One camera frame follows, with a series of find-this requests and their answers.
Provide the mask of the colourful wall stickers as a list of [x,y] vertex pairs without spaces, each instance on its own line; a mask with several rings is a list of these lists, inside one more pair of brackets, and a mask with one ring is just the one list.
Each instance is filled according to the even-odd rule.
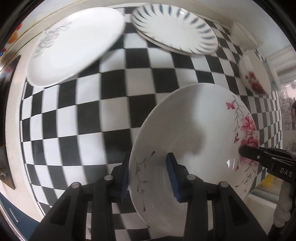
[[5,46],[2,48],[0,56],[3,56],[3,54],[7,51],[6,45],[13,44],[17,39],[18,39],[18,30],[22,27],[22,23],[18,25],[18,27],[15,29],[13,34],[10,36],[8,39],[7,43]]

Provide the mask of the white bowl dark rim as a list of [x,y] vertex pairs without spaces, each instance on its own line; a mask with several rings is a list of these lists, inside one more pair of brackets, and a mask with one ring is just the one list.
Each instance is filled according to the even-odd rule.
[[231,27],[231,36],[237,40],[243,50],[256,49],[259,44],[255,37],[241,23],[235,21]]

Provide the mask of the white plate blue leaf rim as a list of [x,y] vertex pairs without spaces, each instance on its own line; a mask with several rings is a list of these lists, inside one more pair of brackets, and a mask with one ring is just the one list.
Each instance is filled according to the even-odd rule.
[[136,30],[178,50],[211,55],[218,49],[218,39],[209,24],[178,6],[144,4],[133,10],[131,22]]

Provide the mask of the white plate under blue plate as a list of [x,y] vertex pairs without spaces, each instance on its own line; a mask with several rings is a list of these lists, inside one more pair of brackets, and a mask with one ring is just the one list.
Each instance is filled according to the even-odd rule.
[[160,42],[158,42],[158,41],[156,41],[156,40],[154,40],[154,39],[152,39],[152,38],[150,38],[149,36],[147,36],[147,35],[145,35],[144,33],[142,33],[140,30],[137,30],[137,33],[140,35],[140,36],[142,36],[144,39],[146,39],[146,40],[148,40],[149,42],[151,42],[152,44],[154,44],[154,45],[156,45],[156,46],[158,46],[158,47],[160,47],[160,48],[163,48],[163,49],[165,49],[165,50],[167,50],[167,51],[171,51],[171,52],[173,52],[173,53],[177,53],[177,54],[181,54],[181,55],[187,55],[187,56],[203,56],[203,55],[207,55],[206,53],[195,53],[195,52],[185,52],[185,51],[183,51],[183,50],[178,50],[178,49],[176,49],[176,48],[173,48],[173,47],[169,47],[169,46],[167,46],[167,45],[165,45],[165,44],[162,44],[162,43],[160,43]]

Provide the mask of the white plate grey flower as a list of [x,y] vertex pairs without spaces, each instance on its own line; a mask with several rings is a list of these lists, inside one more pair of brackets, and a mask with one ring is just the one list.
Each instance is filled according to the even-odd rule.
[[77,11],[44,30],[28,62],[27,80],[49,87],[78,74],[99,59],[119,39],[125,18],[113,8]]

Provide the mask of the white bowl red flowers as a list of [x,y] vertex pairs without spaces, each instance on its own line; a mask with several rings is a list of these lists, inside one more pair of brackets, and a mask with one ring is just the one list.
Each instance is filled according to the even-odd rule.
[[262,61],[254,50],[244,51],[238,63],[239,74],[244,86],[253,94],[271,94],[269,76]]

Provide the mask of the white plate pink flowers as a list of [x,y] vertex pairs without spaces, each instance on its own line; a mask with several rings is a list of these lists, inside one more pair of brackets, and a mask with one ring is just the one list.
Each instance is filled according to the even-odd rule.
[[177,202],[166,155],[207,183],[226,181],[241,199],[254,182],[257,163],[239,155],[259,146],[254,120],[242,100],[219,85],[182,87],[162,100],[142,124],[129,161],[133,205],[143,221],[165,235],[184,233],[187,204]]

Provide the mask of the black white checkered mat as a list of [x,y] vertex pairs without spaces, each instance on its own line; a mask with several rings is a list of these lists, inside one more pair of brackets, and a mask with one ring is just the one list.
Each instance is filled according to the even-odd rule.
[[136,33],[131,7],[119,8],[125,31],[106,55],[69,81],[26,83],[20,107],[21,147],[29,183],[45,215],[67,187],[94,183],[122,162],[145,118],[176,89],[220,85],[249,109],[262,147],[281,147],[278,95],[257,96],[239,77],[242,51],[230,31],[207,20],[219,47],[211,56],[165,51]]

